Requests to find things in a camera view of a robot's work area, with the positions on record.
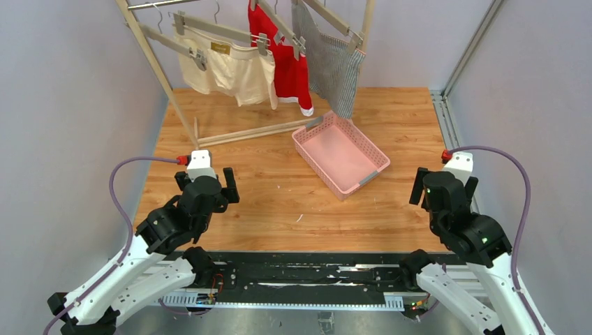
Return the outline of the wooden clip hanger cream underwear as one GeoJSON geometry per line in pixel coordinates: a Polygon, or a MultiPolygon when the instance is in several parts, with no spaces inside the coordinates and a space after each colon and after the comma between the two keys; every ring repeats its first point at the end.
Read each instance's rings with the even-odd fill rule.
{"type": "Polygon", "coordinates": [[[211,22],[199,17],[187,15],[180,10],[176,13],[170,13],[170,15],[172,15],[172,18],[175,21],[175,28],[179,35],[184,35],[184,28],[190,27],[243,43],[251,44],[254,42],[262,56],[267,56],[269,54],[269,39],[265,34],[256,36],[248,31],[236,29],[224,24],[218,24],[216,20],[211,22]]]}

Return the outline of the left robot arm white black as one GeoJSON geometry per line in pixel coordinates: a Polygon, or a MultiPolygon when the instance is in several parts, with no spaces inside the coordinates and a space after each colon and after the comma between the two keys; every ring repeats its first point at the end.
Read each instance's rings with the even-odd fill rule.
{"type": "Polygon", "coordinates": [[[63,321],[62,334],[113,334],[133,314],[153,301],[188,285],[207,285],[215,265],[201,247],[186,249],[164,269],[141,279],[150,267],[178,247],[196,243],[207,231],[214,213],[239,202],[232,168],[224,168],[226,185],[217,174],[192,178],[175,175],[181,194],[152,210],[135,231],[129,246],[76,290],[54,293],[47,301],[63,321]]]}

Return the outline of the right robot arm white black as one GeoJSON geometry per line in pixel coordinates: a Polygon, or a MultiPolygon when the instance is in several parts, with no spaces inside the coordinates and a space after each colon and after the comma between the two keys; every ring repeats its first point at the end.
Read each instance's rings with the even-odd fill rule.
{"type": "Polygon", "coordinates": [[[466,263],[490,301],[486,306],[456,283],[426,251],[418,249],[400,263],[404,283],[444,305],[474,334],[552,334],[512,271],[512,246],[492,217],[471,210],[478,179],[462,181],[451,171],[417,170],[411,204],[429,213],[430,230],[466,263]]]}

